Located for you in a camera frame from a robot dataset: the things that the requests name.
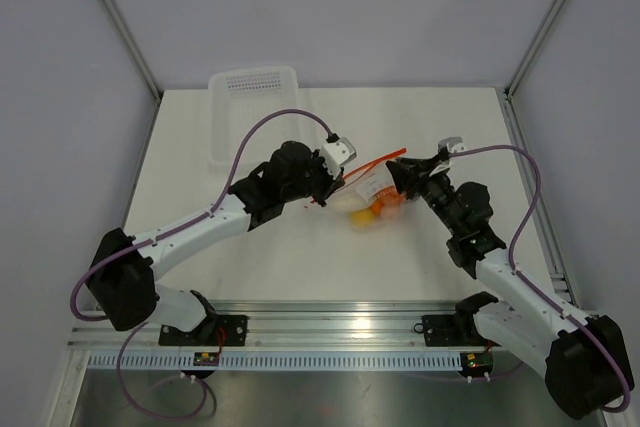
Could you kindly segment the clear zip top bag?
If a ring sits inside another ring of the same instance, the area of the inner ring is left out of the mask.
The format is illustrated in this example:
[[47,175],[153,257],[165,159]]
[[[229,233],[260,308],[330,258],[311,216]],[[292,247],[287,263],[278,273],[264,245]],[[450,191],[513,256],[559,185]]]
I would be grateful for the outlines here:
[[389,160],[397,160],[399,157],[403,156],[407,153],[406,148],[401,148],[399,150],[395,150],[389,154],[386,154],[382,157],[376,158],[368,163],[365,163],[354,170],[347,172],[344,176],[345,184],[340,187],[336,193],[334,193],[329,200],[327,201],[327,208],[330,212],[337,214],[341,218],[344,218],[351,228],[357,231],[366,231],[371,230],[373,228],[379,227],[385,223],[388,223],[394,219],[397,219],[403,213],[403,206],[407,202],[404,198],[404,203],[401,206],[401,211],[397,217],[392,219],[382,219],[376,217],[376,221],[371,224],[366,229],[356,229],[354,228],[349,220],[349,214],[340,214],[334,212],[329,206],[328,203],[332,198],[344,196],[344,195],[359,195],[364,201],[367,202],[368,207],[366,209],[370,209],[371,204],[376,199],[376,195],[386,189],[395,189],[394,182],[392,177],[386,168],[385,163]]

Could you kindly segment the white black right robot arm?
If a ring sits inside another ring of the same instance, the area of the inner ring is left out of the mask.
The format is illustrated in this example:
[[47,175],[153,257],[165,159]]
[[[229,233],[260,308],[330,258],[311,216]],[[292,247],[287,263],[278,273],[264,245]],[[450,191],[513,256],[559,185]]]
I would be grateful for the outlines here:
[[400,158],[386,167],[398,192],[424,200],[446,227],[454,264],[487,288],[458,303],[456,336],[509,350],[543,379],[556,405],[573,419],[596,410],[624,411],[635,383],[620,327],[608,316],[578,309],[516,266],[512,250],[491,228],[487,187],[453,187],[437,164]]

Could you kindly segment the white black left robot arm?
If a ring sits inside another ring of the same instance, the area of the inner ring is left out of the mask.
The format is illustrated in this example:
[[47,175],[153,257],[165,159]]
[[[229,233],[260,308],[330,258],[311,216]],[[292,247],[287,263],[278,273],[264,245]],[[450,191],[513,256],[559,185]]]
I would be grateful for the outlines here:
[[220,202],[139,236],[121,229],[105,234],[86,285],[117,331],[155,323],[206,344],[218,326],[215,308],[201,293],[167,288],[160,279],[206,248],[275,219],[290,202],[311,198],[325,205],[354,157],[353,147],[336,136],[316,150],[287,141],[230,185]]

